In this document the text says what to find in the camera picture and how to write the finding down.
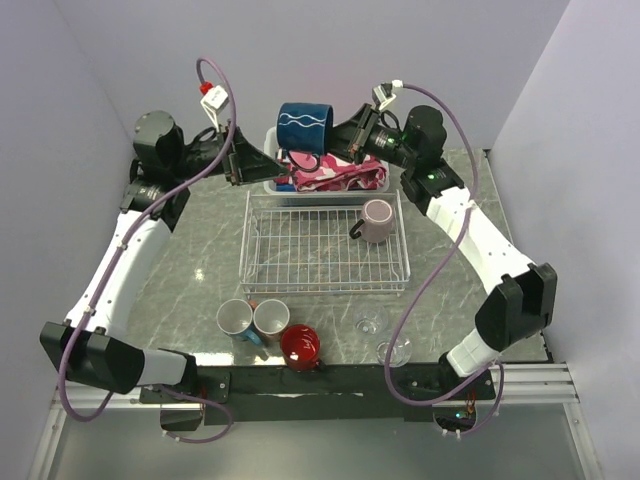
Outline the salmon pink mug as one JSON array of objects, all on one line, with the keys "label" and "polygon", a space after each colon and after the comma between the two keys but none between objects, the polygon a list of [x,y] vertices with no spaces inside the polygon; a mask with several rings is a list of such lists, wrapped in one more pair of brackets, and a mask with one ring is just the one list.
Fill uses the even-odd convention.
[{"label": "salmon pink mug", "polygon": [[277,299],[252,304],[252,324],[249,340],[257,346],[279,342],[290,324],[288,306]]}]

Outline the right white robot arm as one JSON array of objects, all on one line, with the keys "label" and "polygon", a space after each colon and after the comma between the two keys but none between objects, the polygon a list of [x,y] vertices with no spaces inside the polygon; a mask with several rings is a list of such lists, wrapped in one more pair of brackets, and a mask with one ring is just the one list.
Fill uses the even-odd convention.
[{"label": "right white robot arm", "polygon": [[477,370],[513,344],[537,334],[552,320],[557,273],[535,264],[494,226],[447,164],[447,132],[442,113],[430,106],[410,110],[403,128],[392,128],[365,104],[349,120],[330,128],[328,152],[360,163],[375,157],[401,168],[402,189],[422,215],[454,242],[487,293],[474,329],[444,357],[440,391],[460,398],[473,386]]}]

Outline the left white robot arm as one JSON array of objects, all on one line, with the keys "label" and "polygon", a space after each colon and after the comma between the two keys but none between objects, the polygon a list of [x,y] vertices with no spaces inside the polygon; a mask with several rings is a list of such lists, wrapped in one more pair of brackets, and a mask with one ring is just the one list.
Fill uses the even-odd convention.
[{"label": "left white robot arm", "polygon": [[164,385],[173,399],[186,402],[200,389],[195,358],[140,349],[124,340],[136,295],[190,197],[183,184],[193,177],[221,175],[232,185],[246,185],[289,171],[232,126],[208,128],[186,143],[165,111],[137,120],[133,147],[130,183],[107,251],[65,320],[45,324],[40,343],[60,384],[71,381],[119,394]]}]

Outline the mauve purple mug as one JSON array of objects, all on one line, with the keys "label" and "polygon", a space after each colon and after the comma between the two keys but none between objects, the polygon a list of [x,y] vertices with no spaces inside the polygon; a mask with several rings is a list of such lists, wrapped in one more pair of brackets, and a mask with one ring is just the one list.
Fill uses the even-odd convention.
[{"label": "mauve purple mug", "polygon": [[391,204],[385,200],[372,199],[362,206],[358,220],[349,230],[349,237],[378,244],[390,236],[394,222]]}]

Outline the dark blue mug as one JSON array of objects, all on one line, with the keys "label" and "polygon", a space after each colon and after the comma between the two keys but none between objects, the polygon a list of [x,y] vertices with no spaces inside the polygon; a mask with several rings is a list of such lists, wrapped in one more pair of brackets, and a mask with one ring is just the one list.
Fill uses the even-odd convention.
[{"label": "dark blue mug", "polygon": [[[296,170],[314,173],[321,166],[321,157],[328,151],[328,138],[332,127],[331,105],[289,102],[282,104],[278,112],[276,138]],[[315,165],[302,166],[293,158],[294,152],[311,156],[316,160]]]}]

